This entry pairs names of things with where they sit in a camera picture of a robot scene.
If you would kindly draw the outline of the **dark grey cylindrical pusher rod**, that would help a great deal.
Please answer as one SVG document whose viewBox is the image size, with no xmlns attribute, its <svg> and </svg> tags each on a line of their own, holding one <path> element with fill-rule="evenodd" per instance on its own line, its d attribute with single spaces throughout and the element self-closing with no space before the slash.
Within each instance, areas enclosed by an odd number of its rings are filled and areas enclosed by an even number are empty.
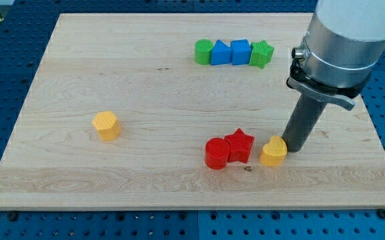
<svg viewBox="0 0 385 240">
<path fill-rule="evenodd" d="M 325 102 L 300 95 L 282 134 L 288 152 L 295 153 L 303 147 L 325 107 Z"/>
</svg>

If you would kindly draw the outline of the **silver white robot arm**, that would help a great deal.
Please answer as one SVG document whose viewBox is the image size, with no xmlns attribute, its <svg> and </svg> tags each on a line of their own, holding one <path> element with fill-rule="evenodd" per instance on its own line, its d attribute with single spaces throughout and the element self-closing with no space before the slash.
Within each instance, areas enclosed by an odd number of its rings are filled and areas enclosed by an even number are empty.
<svg viewBox="0 0 385 240">
<path fill-rule="evenodd" d="M 286 84 L 300 98 L 283 132 L 288 151 L 306 142 L 327 104 L 350 111 L 385 50 L 385 1 L 319 0 Z"/>
</svg>

